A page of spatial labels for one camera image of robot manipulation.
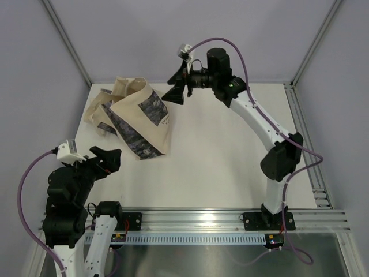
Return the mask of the beige canvas tote bag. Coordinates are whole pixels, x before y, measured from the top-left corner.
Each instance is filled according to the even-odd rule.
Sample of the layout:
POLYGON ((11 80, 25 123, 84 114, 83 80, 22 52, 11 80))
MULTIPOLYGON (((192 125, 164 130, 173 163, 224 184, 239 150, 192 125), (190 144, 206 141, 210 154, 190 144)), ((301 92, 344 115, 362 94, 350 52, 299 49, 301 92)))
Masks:
POLYGON ((84 121, 96 132, 111 133, 139 160, 166 155, 170 148, 170 114, 159 92, 143 77, 117 77, 113 89, 102 88, 84 121))

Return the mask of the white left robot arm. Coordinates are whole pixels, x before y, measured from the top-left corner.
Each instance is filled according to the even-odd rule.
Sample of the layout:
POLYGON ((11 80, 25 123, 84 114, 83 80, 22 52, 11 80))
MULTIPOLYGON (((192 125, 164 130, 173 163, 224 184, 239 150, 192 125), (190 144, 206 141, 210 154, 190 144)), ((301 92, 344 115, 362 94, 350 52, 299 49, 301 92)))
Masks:
POLYGON ((120 169, 122 153, 119 149, 103 150, 97 146, 91 147, 90 151, 94 154, 92 158, 80 155, 71 141, 53 150, 63 166, 48 177, 46 217, 42 230, 59 276, 102 276, 109 236, 124 222, 119 202, 100 203, 96 220, 103 227, 95 234, 92 254, 84 260, 83 244, 88 217, 85 203, 96 181, 120 169))

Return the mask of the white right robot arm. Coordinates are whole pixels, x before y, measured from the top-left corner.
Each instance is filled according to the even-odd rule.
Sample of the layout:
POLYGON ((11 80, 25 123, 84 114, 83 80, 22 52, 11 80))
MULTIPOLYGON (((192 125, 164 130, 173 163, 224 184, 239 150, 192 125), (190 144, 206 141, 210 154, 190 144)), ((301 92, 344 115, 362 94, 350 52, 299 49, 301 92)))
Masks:
POLYGON ((282 204, 283 182, 300 163, 302 135, 298 132, 290 133, 268 116, 253 98, 247 83, 232 74, 229 55, 223 48, 208 50, 208 66, 200 70, 193 68, 193 49, 190 45, 181 45, 178 56, 182 59, 182 64, 168 80, 171 89, 162 96, 162 100, 183 105, 184 91, 191 96, 193 89, 210 88, 219 101, 252 128, 267 150, 260 162, 261 170, 267 178, 261 222, 267 229, 276 228, 287 213, 287 206, 282 204))

